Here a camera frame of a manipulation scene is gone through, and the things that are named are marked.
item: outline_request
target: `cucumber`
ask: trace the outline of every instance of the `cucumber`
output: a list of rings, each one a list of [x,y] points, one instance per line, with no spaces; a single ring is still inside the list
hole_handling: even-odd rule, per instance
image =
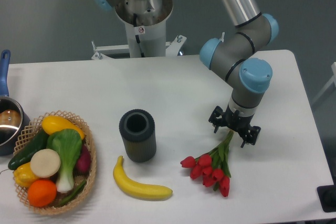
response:
[[[20,165],[30,162],[35,153],[46,148],[48,137],[49,135],[40,129],[33,139],[9,161],[8,169],[16,170]]]

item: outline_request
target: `cooking pot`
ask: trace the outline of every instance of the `cooking pot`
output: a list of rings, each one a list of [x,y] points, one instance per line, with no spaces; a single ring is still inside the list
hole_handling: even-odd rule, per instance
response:
[[[17,137],[30,122],[21,105],[9,97],[7,75],[10,56],[10,51],[4,50],[0,59],[0,156],[14,152]]]

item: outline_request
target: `white table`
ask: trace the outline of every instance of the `white table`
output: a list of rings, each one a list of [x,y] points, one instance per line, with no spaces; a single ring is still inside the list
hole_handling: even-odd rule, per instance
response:
[[[274,75],[252,120],[261,126],[255,146],[230,145],[230,194],[192,181],[180,167],[186,156],[205,153],[227,130],[216,134],[208,118],[226,108],[231,87],[198,56],[118,59],[10,65],[9,93],[32,118],[65,110],[81,116],[95,139],[98,171],[94,189],[74,211],[45,217],[30,212],[16,197],[10,171],[0,175],[1,223],[267,223],[336,217],[325,213],[316,188],[331,185],[318,131],[294,55],[262,51]],[[131,109],[155,120],[155,157],[136,164],[126,156],[118,125]],[[112,170],[119,155],[133,179],[173,189],[166,201],[125,195]],[[0,157],[0,170],[10,157]]]

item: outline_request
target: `black cylinder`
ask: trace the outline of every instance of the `black cylinder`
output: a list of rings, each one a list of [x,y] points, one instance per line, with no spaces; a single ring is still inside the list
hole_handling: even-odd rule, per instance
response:
[[[155,155],[155,123],[150,113],[140,109],[127,112],[119,122],[119,131],[132,161],[145,162]]]

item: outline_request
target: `wicker basket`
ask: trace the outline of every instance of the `wicker basket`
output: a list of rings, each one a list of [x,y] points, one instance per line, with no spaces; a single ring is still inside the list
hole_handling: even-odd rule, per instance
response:
[[[31,121],[29,125],[26,126],[24,130],[22,130],[21,135],[18,137],[16,146],[14,148],[14,155],[17,154],[23,147],[25,147],[25,145],[35,136],[35,134],[41,129],[41,123],[42,123],[43,118],[49,115],[62,116],[63,118],[68,119],[70,122],[80,127],[84,131],[86,137],[83,141],[84,141],[85,146],[88,148],[91,154],[91,167],[87,175],[80,175],[74,172],[75,187],[78,186],[84,179],[87,180],[86,185],[83,191],[75,199],[73,199],[71,202],[67,203],[65,206],[62,206],[62,207],[55,207],[55,206],[65,196],[67,196],[67,194],[57,193],[56,199],[50,205],[46,207],[42,207],[42,208],[37,208],[29,204],[29,201],[27,199],[28,188],[20,187],[15,183],[17,196],[20,199],[20,201],[26,207],[28,207],[29,210],[35,213],[41,214],[41,215],[62,214],[76,207],[77,205],[79,205],[88,196],[88,194],[90,193],[92,189],[93,183],[95,182],[94,179],[96,177],[96,168],[97,168],[96,149],[94,147],[94,142],[93,142],[93,138],[92,138],[92,134],[89,129],[89,126],[79,116],[71,112],[66,112],[66,111],[46,113],[45,115],[40,116],[39,118]]]

